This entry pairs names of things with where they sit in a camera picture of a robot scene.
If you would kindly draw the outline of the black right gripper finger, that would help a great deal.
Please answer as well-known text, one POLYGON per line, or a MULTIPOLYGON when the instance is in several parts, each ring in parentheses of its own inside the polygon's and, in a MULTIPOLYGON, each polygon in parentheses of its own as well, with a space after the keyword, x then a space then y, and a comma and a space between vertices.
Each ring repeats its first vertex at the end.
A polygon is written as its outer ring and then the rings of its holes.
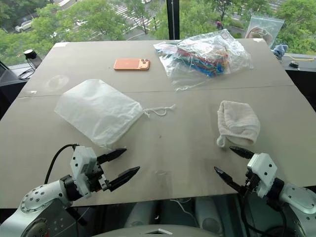
POLYGON ((230 146, 230 150, 245 159, 251 159, 255 155, 252 151, 238 146, 230 146))
POLYGON ((227 185, 229 185, 232 189, 234 189, 237 192, 240 191, 241 186, 237 184, 236 182, 234 182, 230 175, 228 175, 226 172, 224 172, 223 170, 221 170, 220 168, 216 166, 214 167, 214 170, 227 185))

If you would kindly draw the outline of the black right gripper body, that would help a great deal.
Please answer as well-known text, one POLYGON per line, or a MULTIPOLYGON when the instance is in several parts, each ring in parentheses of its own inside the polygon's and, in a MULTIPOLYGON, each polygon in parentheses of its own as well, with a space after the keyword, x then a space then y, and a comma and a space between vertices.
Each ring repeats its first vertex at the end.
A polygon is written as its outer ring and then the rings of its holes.
POLYGON ((247 170, 245 176, 245 184, 241 186, 238 192, 242 197, 246 197, 246 195, 253 192, 259 184, 259 176, 253 173, 250 169, 247 170))

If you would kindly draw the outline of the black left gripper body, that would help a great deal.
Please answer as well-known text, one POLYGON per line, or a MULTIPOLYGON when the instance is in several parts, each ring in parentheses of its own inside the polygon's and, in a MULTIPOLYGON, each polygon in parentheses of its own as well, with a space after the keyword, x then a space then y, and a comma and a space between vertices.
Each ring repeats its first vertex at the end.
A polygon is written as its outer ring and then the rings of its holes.
POLYGON ((110 182, 106 179, 104 170, 99 162, 95 164, 92 171, 86 174, 90 192, 105 191, 110 188, 110 182))

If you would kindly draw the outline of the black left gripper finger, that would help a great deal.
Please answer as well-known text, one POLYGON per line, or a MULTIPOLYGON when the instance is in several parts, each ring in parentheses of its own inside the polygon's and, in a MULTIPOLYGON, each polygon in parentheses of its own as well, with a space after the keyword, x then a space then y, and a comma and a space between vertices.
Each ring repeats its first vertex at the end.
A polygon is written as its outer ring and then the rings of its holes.
POLYGON ((103 154, 97 157, 97 162, 98 163, 105 163, 105 162, 110 162, 116 158, 118 158, 119 156, 121 156, 124 152, 126 152, 127 149, 126 148, 118 148, 115 149, 107 154, 103 154))
POLYGON ((127 183, 138 172, 139 169, 140 166, 136 166, 121 173, 116 179, 109 183, 109 190, 113 192, 117 188, 127 183))

